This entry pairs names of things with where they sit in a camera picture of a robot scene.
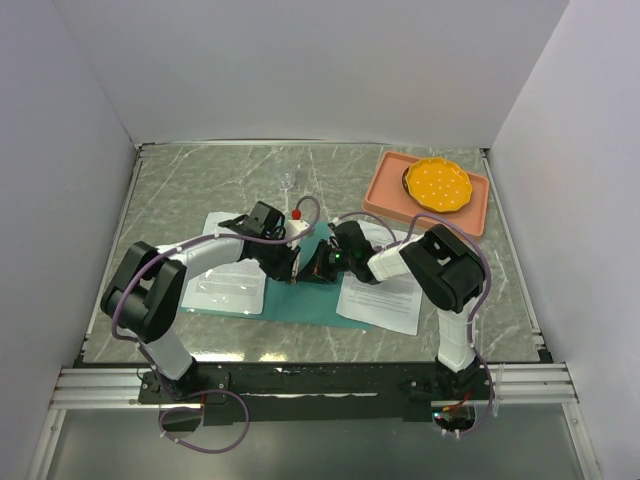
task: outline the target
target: white wall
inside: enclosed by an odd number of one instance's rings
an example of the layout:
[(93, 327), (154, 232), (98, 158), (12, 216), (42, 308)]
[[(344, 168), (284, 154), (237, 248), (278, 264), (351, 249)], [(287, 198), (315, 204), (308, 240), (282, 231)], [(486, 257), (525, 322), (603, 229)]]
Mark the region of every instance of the white wall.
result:
[(54, 0), (135, 142), (490, 146), (567, 0)]
[(606, 479), (640, 478), (640, 2), (573, 0), (491, 150)]
[(134, 149), (50, 0), (0, 2), (0, 478), (78, 353)]

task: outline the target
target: orange tray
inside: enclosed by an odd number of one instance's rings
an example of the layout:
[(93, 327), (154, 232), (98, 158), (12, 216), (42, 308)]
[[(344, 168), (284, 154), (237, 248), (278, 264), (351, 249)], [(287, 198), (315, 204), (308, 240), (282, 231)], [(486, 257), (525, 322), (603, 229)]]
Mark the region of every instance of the orange tray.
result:
[[(402, 174), (418, 160), (420, 158), (400, 152), (385, 152), (364, 197), (362, 208), (367, 212), (404, 223), (411, 223), (417, 213), (433, 213), (420, 207), (402, 186)], [(471, 201), (456, 212), (439, 215), (455, 223), (468, 234), (480, 237), (484, 232), (484, 221), (487, 216), (489, 180), (471, 172), (467, 172), (467, 175), (473, 186)], [(416, 225), (428, 229), (436, 223), (438, 222), (430, 218), (421, 218)]]

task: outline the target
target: sheet of paper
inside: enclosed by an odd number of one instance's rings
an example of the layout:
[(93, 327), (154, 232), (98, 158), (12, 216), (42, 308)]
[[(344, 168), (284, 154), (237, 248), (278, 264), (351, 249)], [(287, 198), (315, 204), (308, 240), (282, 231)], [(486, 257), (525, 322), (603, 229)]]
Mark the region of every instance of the sheet of paper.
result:
[[(374, 246), (389, 244), (389, 232), (368, 222), (358, 222), (365, 237)], [(394, 230), (398, 239), (406, 233)], [(338, 308), (343, 317), (370, 323), (407, 335), (418, 334), (422, 289), (411, 274), (392, 278), (379, 285), (360, 283), (351, 273), (342, 281)]]
[[(238, 214), (211, 212), (202, 233)], [(182, 298), (181, 307), (193, 310), (217, 310), (244, 314), (260, 314), (264, 304), (265, 273), (256, 260), (221, 265), (192, 279)]]

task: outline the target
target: document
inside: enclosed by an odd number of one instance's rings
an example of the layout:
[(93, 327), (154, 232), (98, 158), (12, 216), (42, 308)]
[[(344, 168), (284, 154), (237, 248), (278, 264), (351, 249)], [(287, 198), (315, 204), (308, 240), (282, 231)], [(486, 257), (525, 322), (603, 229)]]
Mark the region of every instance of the document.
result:
[[(384, 227), (362, 221), (358, 223), (371, 245), (391, 243), (391, 236)], [(398, 240), (406, 236), (404, 232), (394, 230), (394, 233)], [(422, 288), (411, 274), (392, 278), (379, 285), (368, 285), (359, 282), (352, 273), (345, 273), (336, 311), (352, 320), (417, 335), (421, 302)]]
[[(212, 233), (218, 223), (237, 216), (235, 213), (211, 212), (202, 233)], [(257, 260), (221, 265), (189, 281), (181, 307), (195, 312), (214, 310), (260, 314), (264, 305), (266, 278)]]

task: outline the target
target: polka dot plate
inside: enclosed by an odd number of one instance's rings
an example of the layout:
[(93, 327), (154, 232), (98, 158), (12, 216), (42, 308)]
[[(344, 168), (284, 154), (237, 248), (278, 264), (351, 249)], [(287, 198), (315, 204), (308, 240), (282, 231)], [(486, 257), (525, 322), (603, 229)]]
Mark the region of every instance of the polka dot plate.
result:
[(455, 212), (471, 200), (467, 172), (444, 158), (423, 158), (407, 168), (402, 185), (418, 204), (438, 213)]

